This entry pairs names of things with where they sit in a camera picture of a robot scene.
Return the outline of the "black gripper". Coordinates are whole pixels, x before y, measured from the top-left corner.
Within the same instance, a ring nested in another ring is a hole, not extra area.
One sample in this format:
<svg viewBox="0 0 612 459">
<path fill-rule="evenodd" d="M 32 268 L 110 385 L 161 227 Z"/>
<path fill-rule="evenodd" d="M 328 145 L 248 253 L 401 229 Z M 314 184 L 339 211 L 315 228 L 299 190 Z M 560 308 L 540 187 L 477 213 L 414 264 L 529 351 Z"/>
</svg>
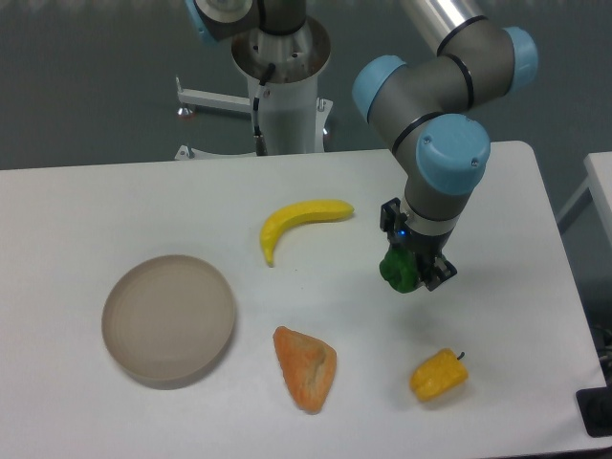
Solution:
<svg viewBox="0 0 612 459">
<path fill-rule="evenodd" d="M 390 246 L 414 253 L 419 277 L 430 292 L 457 275 L 455 266 L 442 254 L 454 230 L 453 219 L 427 220 L 407 203 L 393 198 L 381 205 L 380 229 Z"/>
</svg>

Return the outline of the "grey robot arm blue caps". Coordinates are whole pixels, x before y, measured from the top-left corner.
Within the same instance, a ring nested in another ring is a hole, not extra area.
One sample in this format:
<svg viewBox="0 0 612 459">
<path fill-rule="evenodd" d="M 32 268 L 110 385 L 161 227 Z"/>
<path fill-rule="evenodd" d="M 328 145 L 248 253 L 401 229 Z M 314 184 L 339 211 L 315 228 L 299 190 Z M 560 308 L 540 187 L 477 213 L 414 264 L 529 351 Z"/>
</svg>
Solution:
<svg viewBox="0 0 612 459">
<path fill-rule="evenodd" d="M 389 248 L 382 278 L 396 291 L 434 290 L 452 278 L 447 243 L 491 154 L 486 130 L 468 111 L 530 84 L 538 53 L 519 28 L 502 29 L 471 1 L 405 1 L 403 9 L 434 57 L 412 67 L 395 55 L 369 62 L 352 98 L 406 172 L 404 194 L 382 205 Z M 227 39 L 249 95 L 259 156 L 323 147 L 325 102 L 317 80 L 331 42 L 303 1 L 189 1 L 201 40 Z"/>
</svg>

